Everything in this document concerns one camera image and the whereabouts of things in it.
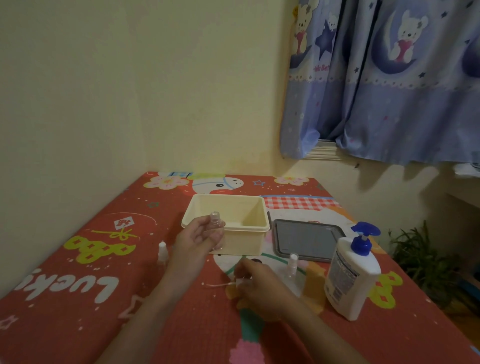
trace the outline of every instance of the beige wall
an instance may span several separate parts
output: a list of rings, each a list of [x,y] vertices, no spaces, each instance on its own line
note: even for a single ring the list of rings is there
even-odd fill
[[[3,2],[0,44],[1,297],[145,160],[122,7]]]
[[[389,228],[427,219],[454,248],[478,215],[447,196],[446,166],[283,160],[278,150],[296,0],[131,0],[137,92],[151,170],[315,177],[357,219]]]

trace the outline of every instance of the checkered pattern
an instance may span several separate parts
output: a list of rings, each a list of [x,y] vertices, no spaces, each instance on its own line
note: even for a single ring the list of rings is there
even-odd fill
[[[266,196],[264,197],[267,208],[299,208],[302,210],[321,210],[325,207],[340,206],[335,200],[321,197],[306,196]]]

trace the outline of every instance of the blue pump nozzle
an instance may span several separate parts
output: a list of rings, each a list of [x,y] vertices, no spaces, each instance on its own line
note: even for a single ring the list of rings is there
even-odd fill
[[[350,248],[358,255],[367,256],[372,248],[372,243],[368,236],[380,235],[380,229],[375,225],[368,222],[360,221],[351,228],[354,232],[357,232],[359,236],[353,239]]]

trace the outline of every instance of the table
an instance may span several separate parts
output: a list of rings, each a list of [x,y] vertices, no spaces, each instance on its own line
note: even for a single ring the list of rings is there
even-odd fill
[[[312,178],[147,172],[0,301],[0,361],[91,363],[159,282],[158,243],[171,247],[195,193],[260,195],[272,219],[354,219]],[[297,295],[370,363],[480,363],[469,341],[373,242],[382,275],[360,317],[325,299],[328,264],[300,262]],[[153,363],[311,363],[291,329],[238,297],[239,256],[210,255],[165,325]],[[274,270],[268,233],[262,255]]]

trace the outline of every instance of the yellow storage bin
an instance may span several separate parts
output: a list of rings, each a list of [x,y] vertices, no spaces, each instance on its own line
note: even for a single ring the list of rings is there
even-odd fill
[[[181,225],[186,227],[194,218],[220,213],[225,221],[222,249],[211,254],[260,255],[262,243],[270,230],[265,201],[259,196],[234,194],[196,194],[192,197]]]

